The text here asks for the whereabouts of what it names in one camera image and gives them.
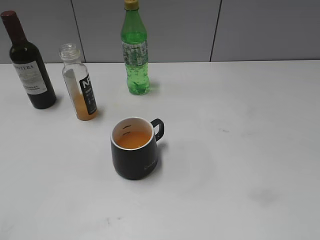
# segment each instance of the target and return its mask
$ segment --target red wine bottle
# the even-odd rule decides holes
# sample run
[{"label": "red wine bottle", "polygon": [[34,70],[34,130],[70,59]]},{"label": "red wine bottle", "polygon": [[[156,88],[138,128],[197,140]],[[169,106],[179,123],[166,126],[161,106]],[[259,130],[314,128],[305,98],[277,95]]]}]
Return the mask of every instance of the red wine bottle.
[{"label": "red wine bottle", "polygon": [[38,48],[27,41],[15,11],[1,18],[12,41],[10,58],[31,103],[36,109],[51,107],[57,98]]}]

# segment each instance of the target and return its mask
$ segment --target white mug rim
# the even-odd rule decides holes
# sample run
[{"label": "white mug rim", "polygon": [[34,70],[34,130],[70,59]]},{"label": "white mug rim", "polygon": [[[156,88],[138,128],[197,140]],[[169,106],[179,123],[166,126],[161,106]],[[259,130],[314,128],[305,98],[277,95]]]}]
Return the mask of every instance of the white mug rim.
[{"label": "white mug rim", "polygon": [[[151,129],[151,137],[150,137],[150,139],[149,139],[144,145],[142,145],[142,146],[140,146],[140,147],[137,147],[137,148],[124,148],[124,147],[119,146],[118,144],[116,144],[116,142],[114,141],[114,130],[115,130],[115,128],[116,128],[120,123],[122,123],[123,121],[129,120],[129,119],[140,119],[140,120],[146,122],[146,123],[149,125],[150,129]],[[125,150],[125,151],[134,151],[134,150],[142,149],[142,148],[144,148],[145,146],[147,146],[147,145],[152,141],[152,139],[154,138],[154,135],[155,135],[154,126],[153,126],[148,120],[146,120],[146,119],[144,119],[144,118],[142,118],[142,117],[139,117],[139,116],[131,116],[131,117],[126,117],[126,118],[121,119],[120,121],[118,121],[118,122],[114,125],[114,127],[113,127],[113,129],[112,129],[112,132],[111,132],[110,139],[111,139],[112,144],[115,145],[117,148],[122,149],[122,150]]]}]

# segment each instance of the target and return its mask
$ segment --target wall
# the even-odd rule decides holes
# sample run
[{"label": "wall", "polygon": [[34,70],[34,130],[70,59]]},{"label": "wall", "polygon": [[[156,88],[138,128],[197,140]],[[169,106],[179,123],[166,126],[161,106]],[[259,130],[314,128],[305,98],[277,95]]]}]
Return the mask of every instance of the wall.
[{"label": "wall", "polygon": [[320,0],[222,0],[212,61],[320,59]]},{"label": "wall", "polygon": [[[140,7],[150,62],[320,59],[319,0],[140,0]],[[67,42],[83,45],[88,63],[123,62],[123,0],[1,0],[6,10],[18,13],[47,63],[61,62]],[[10,47],[0,23],[0,63],[11,62]]]},{"label": "wall", "polygon": [[[67,42],[80,46],[69,0],[0,0],[0,12],[16,11],[27,39],[40,50],[47,63],[61,62],[59,47]],[[11,63],[11,41],[0,20],[0,63]]]},{"label": "wall", "polygon": [[[208,62],[220,0],[140,0],[151,62]],[[123,0],[73,0],[88,62],[123,62]]]}]

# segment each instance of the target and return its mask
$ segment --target orange liquid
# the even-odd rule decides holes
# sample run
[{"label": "orange liquid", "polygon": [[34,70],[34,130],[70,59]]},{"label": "orange liquid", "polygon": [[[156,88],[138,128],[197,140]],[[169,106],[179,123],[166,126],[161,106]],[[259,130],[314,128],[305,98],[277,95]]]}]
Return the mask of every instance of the orange liquid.
[{"label": "orange liquid", "polygon": [[78,119],[82,121],[87,121],[87,120],[94,119],[98,115],[98,110],[96,110],[91,115],[88,114],[86,102],[85,102],[84,96],[82,96],[81,93],[77,94],[73,98],[73,102],[75,106],[76,116]]},{"label": "orange liquid", "polygon": [[150,137],[150,135],[142,131],[131,131],[130,133],[122,136],[116,144],[124,149],[136,149],[145,145],[149,141]]}]

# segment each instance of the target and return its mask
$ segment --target black label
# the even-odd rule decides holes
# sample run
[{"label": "black label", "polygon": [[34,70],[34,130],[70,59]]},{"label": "black label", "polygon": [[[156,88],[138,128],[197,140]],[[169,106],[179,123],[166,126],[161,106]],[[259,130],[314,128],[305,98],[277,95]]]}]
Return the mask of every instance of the black label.
[{"label": "black label", "polygon": [[88,111],[88,114],[91,115],[97,110],[97,105],[89,75],[86,76],[84,79],[80,80],[79,83],[81,86],[86,109]]}]

